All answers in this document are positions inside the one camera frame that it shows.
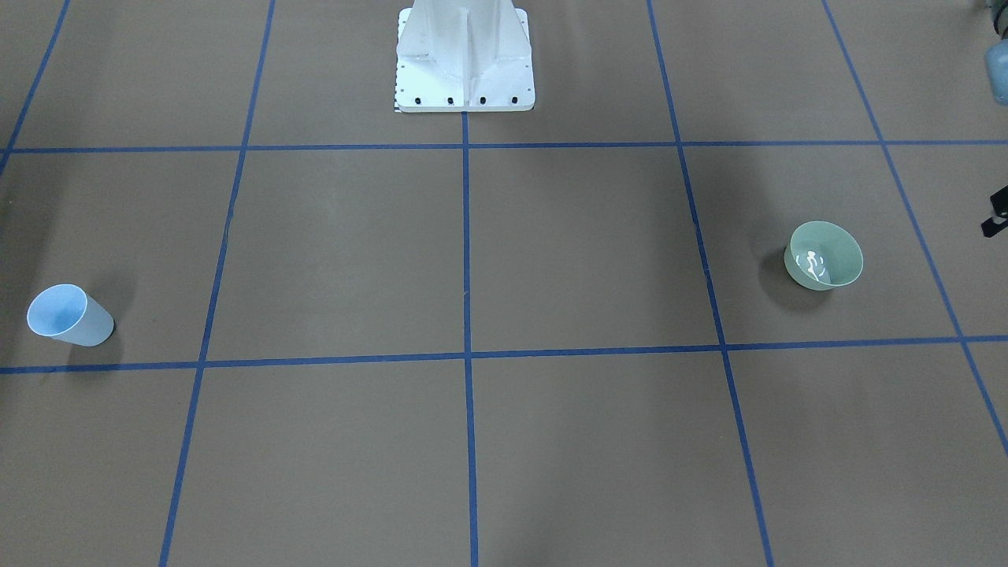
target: white metal column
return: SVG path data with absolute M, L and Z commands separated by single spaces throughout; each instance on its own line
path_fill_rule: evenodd
M 415 0 L 399 13 L 395 107 L 501 112 L 535 104 L 528 15 L 511 0 Z

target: cup rim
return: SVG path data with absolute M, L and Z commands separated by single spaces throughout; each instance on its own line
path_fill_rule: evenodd
M 38 302 L 38 300 L 42 299 L 45 295 L 52 293 L 54 290 L 57 290 L 57 289 L 67 289 L 67 288 L 72 289 L 76 294 L 78 294 L 79 296 L 83 297 L 83 299 L 84 299 L 84 310 L 81 311 L 80 317 L 77 318 L 77 321 L 74 321 L 73 325 L 71 325 L 70 327 L 67 327 L 66 329 L 64 329 L 62 331 L 59 331 L 57 333 L 40 333 L 40 332 L 38 332 L 35 329 L 35 326 L 31 324 L 31 312 L 34 309 L 36 302 Z M 45 290 L 42 290 L 42 292 L 40 292 L 37 296 L 35 296 L 35 299 L 31 300 L 31 303 L 28 305 L 28 312 L 25 315 L 25 319 L 27 320 L 28 328 L 31 329 L 32 333 L 35 333 L 36 335 L 38 335 L 40 337 L 51 338 L 51 337 L 56 337 L 56 336 L 69 333 L 71 330 L 74 329 L 74 327 L 77 327 L 77 325 L 79 323 L 81 323 L 81 321 L 84 319 L 84 316 L 87 313 L 87 311 L 88 311 L 88 294 L 83 289 L 81 289 L 80 286 L 75 286 L 74 284 L 56 284 L 55 286 L 49 286 Z

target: floor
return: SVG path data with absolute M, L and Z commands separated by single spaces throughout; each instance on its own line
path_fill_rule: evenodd
M 518 6 L 466 116 L 404 0 L 0 0 L 0 565 L 1008 564 L 982 2 Z

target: blue tape line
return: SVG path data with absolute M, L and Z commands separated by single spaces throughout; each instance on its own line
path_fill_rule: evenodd
M 269 9 L 266 12 L 266 24 L 262 33 L 262 44 L 259 47 L 259 62 L 256 65 L 255 79 L 252 82 L 252 95 L 249 97 L 248 114 L 245 118 L 245 130 L 242 135 L 242 145 L 247 146 L 249 136 L 252 132 L 252 120 L 255 116 L 255 103 L 259 93 L 259 82 L 262 80 L 262 69 L 266 62 L 266 48 L 269 45 L 269 33 L 273 23 L 273 12 L 276 7 L 276 0 L 269 0 Z M 207 360 L 207 353 L 210 350 L 210 336 L 214 327 L 214 316 L 217 312 L 217 300 L 221 292 L 221 279 L 224 275 L 224 260 L 228 253 L 228 234 L 231 230 L 231 221 L 235 215 L 235 202 L 238 200 L 238 190 L 242 182 L 242 172 L 245 167 L 246 150 L 242 149 L 238 153 L 238 164 L 235 167 L 235 180 L 231 188 L 231 199 L 228 203 L 228 214 L 224 221 L 224 234 L 221 237 L 221 248 L 217 257 L 217 269 L 214 273 L 214 287 L 210 296 L 210 305 L 207 308 L 207 322 L 204 326 L 203 340 L 200 346 L 200 363 Z M 164 540 L 161 543 L 161 557 L 159 567 L 166 567 L 168 554 L 171 550 L 171 538 L 174 533 L 175 515 L 178 512 L 178 499 L 181 496 L 182 480 L 185 476 L 185 462 L 188 459 L 190 444 L 193 439 L 193 426 L 196 421 L 196 410 L 200 403 L 200 388 L 203 383 L 204 367 L 197 368 L 196 377 L 193 380 L 193 395 L 190 400 L 188 414 L 185 420 L 185 432 L 182 435 L 182 445 L 178 454 L 178 468 L 175 471 L 175 483 L 171 491 L 171 504 L 168 508 L 168 518 L 164 527 Z
M 963 337 L 968 343 L 1003 343 L 1008 342 L 1008 335 L 974 335 Z
M 899 172 L 896 169 L 896 163 L 893 161 L 892 154 L 889 152 L 888 143 L 882 135 L 882 129 L 879 127 L 878 121 L 875 119 L 875 112 L 872 111 L 871 103 L 868 102 L 868 96 L 865 94 L 864 86 L 861 83 L 861 79 L 858 77 L 857 70 L 854 68 L 854 61 L 851 59 L 851 54 L 847 49 L 847 43 L 844 41 L 844 36 L 840 32 L 840 26 L 837 25 L 837 19 L 833 15 L 833 10 L 830 9 L 830 2 L 829 0 L 822 0 L 822 2 L 823 9 L 826 10 L 826 15 L 830 19 L 830 25 L 833 27 L 833 32 L 837 37 L 837 42 L 840 44 L 840 49 L 844 53 L 844 61 L 847 62 L 848 70 L 851 73 L 851 77 L 854 79 L 854 84 L 858 88 L 858 93 L 861 95 L 861 101 L 865 105 L 865 111 L 868 113 L 868 118 L 871 120 L 872 128 L 875 129 L 875 135 L 881 142 L 882 152 L 885 155 L 886 163 L 889 165 L 889 172 L 892 174 L 892 179 L 896 183 L 896 189 L 899 191 L 900 199 L 903 201 L 903 207 L 906 208 L 906 214 L 910 219 L 910 224 L 913 226 L 913 232 L 917 235 L 917 241 L 920 243 L 920 248 L 924 252 L 924 258 L 927 260 L 927 265 L 931 270 L 931 276 L 934 278 L 934 285 L 938 289 L 938 294 L 940 294 L 941 301 L 944 303 L 946 311 L 949 313 L 949 319 L 952 321 L 952 325 L 956 330 L 956 336 L 963 348 L 963 354 L 966 355 L 966 359 L 970 365 L 970 371 L 973 372 L 973 378 L 977 382 L 977 387 L 980 389 L 980 394 L 984 400 L 984 405 L 987 407 L 987 413 L 991 418 L 995 431 L 998 433 L 999 439 L 1001 440 L 1001 448 L 1003 449 L 1005 456 L 1008 456 L 1008 438 L 1005 437 L 1004 426 L 1001 424 L 1001 419 L 998 417 L 997 410 L 991 403 L 987 386 L 984 384 L 984 378 L 980 375 L 980 369 L 974 362 L 973 353 L 970 351 L 970 341 L 963 334 L 963 328 L 960 326 L 959 318 L 956 316 L 956 310 L 953 309 L 952 301 L 949 299 L 949 294 L 946 292 L 944 284 L 941 281 L 941 276 L 938 273 L 937 264 L 934 263 L 934 258 L 931 256 L 930 248 L 927 246 L 927 240 L 924 238 L 923 231 L 920 229 L 917 217 L 913 213 L 913 207 L 910 205 L 910 199 L 906 194 L 905 188 L 903 187 L 903 182 L 900 179 Z
M 471 143 L 470 149 L 545 149 L 592 147 L 777 147 L 777 146 L 848 146 L 879 145 L 877 140 L 695 140 L 643 142 L 501 142 Z M 1008 140 L 886 140 L 887 145 L 972 146 L 1008 145 Z M 190 151 L 354 151 L 378 149 L 462 149 L 461 143 L 305 143 L 249 145 L 151 145 L 98 147 L 17 147 L 0 153 L 166 153 Z
M 640 346 L 610 348 L 555 348 L 535 350 L 485 350 L 473 353 L 474 359 L 542 358 L 550 356 L 613 356 L 619 354 L 669 354 L 678 352 L 718 352 L 719 345 Z
M 759 527 L 760 541 L 763 544 L 763 555 L 766 559 L 767 567 L 773 567 L 773 551 L 770 547 L 770 536 L 766 527 L 766 520 L 763 515 L 763 503 L 759 495 L 759 484 L 756 481 L 756 469 L 753 466 L 752 455 L 749 450 L 749 440 L 746 435 L 745 421 L 742 416 L 742 407 L 739 403 L 738 391 L 735 387 L 735 376 L 732 371 L 732 361 L 728 354 L 725 342 L 724 326 L 721 322 L 721 313 L 718 309 L 718 298 L 714 291 L 714 279 L 711 276 L 711 266 L 708 262 L 707 248 L 704 245 L 704 233 L 701 230 L 700 217 L 697 214 L 697 203 L 694 198 L 692 184 L 689 180 L 689 168 L 686 164 L 685 151 L 682 145 L 682 136 L 679 132 L 679 123 L 675 115 L 675 103 L 672 99 L 671 84 L 668 80 L 668 72 L 665 67 L 665 58 L 661 48 L 661 38 L 658 35 L 658 24 L 654 17 L 654 4 L 652 0 L 647 0 L 648 17 L 651 20 L 651 33 L 654 36 L 654 49 L 658 56 L 658 68 L 661 71 L 661 82 L 665 89 L 665 99 L 668 104 L 668 116 L 672 123 L 672 133 L 675 136 L 676 149 L 679 157 L 679 167 L 682 169 L 682 183 L 685 187 L 686 199 L 689 202 L 689 215 L 692 218 L 697 236 L 697 248 L 700 251 L 701 264 L 704 267 L 704 276 L 707 278 L 708 299 L 711 302 L 711 313 L 714 317 L 714 326 L 718 333 L 718 346 L 721 351 L 722 362 L 725 367 L 725 377 L 728 381 L 728 391 L 732 399 L 732 410 L 735 414 L 735 426 L 738 429 L 739 443 L 742 446 L 742 458 L 746 465 L 746 475 L 749 478 L 749 489 L 752 493 L 753 508 L 756 513 L 756 524 Z
M 24 104 L 21 105 L 21 112 L 17 115 L 17 122 L 14 123 L 14 130 L 11 131 L 10 139 L 7 140 L 7 151 L 4 152 L 2 157 L 0 157 L 0 176 L 3 175 L 4 169 L 7 167 L 7 160 L 10 158 L 11 149 L 13 149 L 14 144 L 17 143 L 17 136 L 21 133 L 21 127 L 24 126 L 24 119 L 28 116 L 28 109 L 31 107 L 31 101 L 35 98 L 35 92 L 38 91 L 38 84 L 42 81 L 42 75 L 45 73 L 45 67 L 48 66 L 49 58 L 52 55 L 52 49 L 55 48 L 56 39 L 59 37 L 59 31 L 62 29 L 64 21 L 67 19 L 68 10 L 70 10 L 70 0 L 64 0 L 62 8 L 59 9 L 59 16 L 56 18 L 56 25 L 52 29 L 52 35 L 49 36 L 49 44 L 45 47 L 45 53 L 42 55 L 42 61 L 38 64 L 38 71 L 35 72 L 35 79 L 31 82 L 31 87 L 28 89 L 28 95 L 24 98 Z
M 805 145 L 878 145 L 876 140 L 711 140 L 684 141 L 685 147 L 735 146 L 805 146 Z
M 193 426 L 196 423 L 196 409 L 200 403 L 200 388 L 203 386 L 203 368 L 197 368 L 193 379 L 193 393 L 190 395 L 190 408 L 185 414 L 185 430 L 182 433 L 182 445 L 178 451 L 178 466 L 175 468 L 175 482 L 171 487 L 171 501 L 168 504 L 168 519 L 164 524 L 164 540 L 161 542 L 161 555 L 157 562 L 159 567 L 167 567 L 168 553 L 171 551 L 171 538 L 175 531 L 175 518 L 178 514 L 178 500 L 182 494 L 182 479 L 185 477 L 185 463 L 188 461 L 190 442 L 193 440 Z
M 361 149 L 462 149 L 461 143 L 305 143 L 258 144 L 248 146 L 249 151 L 349 151 Z
M 462 113 L 462 239 L 463 343 L 466 365 L 466 438 L 469 455 L 469 554 L 471 567 L 480 565 L 480 530 L 476 486 L 476 418 L 473 399 L 472 241 L 469 207 L 469 114 Z
M 0 375 L 51 374 L 73 372 L 111 372 L 115 370 L 192 370 L 198 362 L 121 362 L 115 364 L 57 364 L 51 366 L 11 366 L 0 368 Z
M 885 140 L 887 145 L 1008 145 L 1008 140 Z
M 1008 342 L 1008 335 L 976 335 L 963 337 L 969 343 Z M 840 341 L 800 341 L 781 343 L 728 343 L 729 351 L 743 350 L 794 350 L 816 348 L 858 348 L 900 345 L 958 344 L 958 337 L 906 337 L 895 339 L 852 339 Z M 672 354 L 685 352 L 719 352 L 721 345 L 669 345 L 669 346 L 628 346 L 601 348 L 557 348 L 535 350 L 484 350 L 474 351 L 474 360 L 495 358 L 542 358 L 555 356 L 614 356 L 636 354 Z M 42 366 L 0 367 L 0 375 L 48 374 L 73 372 L 108 372 L 114 370 L 172 370 L 196 368 L 250 368 L 302 365 L 376 364 L 382 362 L 423 362 L 430 360 L 465 360 L 465 352 L 428 352 L 415 354 L 370 354 L 347 356 L 306 356 L 296 358 L 249 358 L 174 361 L 174 362 L 124 362 L 115 364 L 72 364 Z
M 428 360 L 462 360 L 462 352 L 431 352 L 421 354 L 373 354 L 361 356 L 306 356 L 302 358 L 254 358 L 247 360 L 208 360 L 206 368 L 254 368 L 260 366 L 310 366 L 323 364 L 376 364 L 381 362 L 422 362 Z
M 674 147 L 674 141 L 601 141 L 601 142 L 500 142 L 473 143 L 472 149 L 538 149 L 587 147 Z
M 138 145 L 105 147 L 19 147 L 11 153 L 169 153 L 182 151 L 240 151 L 240 145 Z
M 897 339 L 854 339 L 847 341 L 797 341 L 784 343 L 740 343 L 726 345 L 728 350 L 792 350 L 807 348 L 855 348 L 925 344 L 956 344 L 957 337 L 913 337 Z

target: black bracket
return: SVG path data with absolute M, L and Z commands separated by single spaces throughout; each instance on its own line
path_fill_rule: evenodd
M 988 238 L 1008 227 L 1008 187 L 991 196 L 991 205 L 994 207 L 994 216 L 980 225 L 984 236 Z

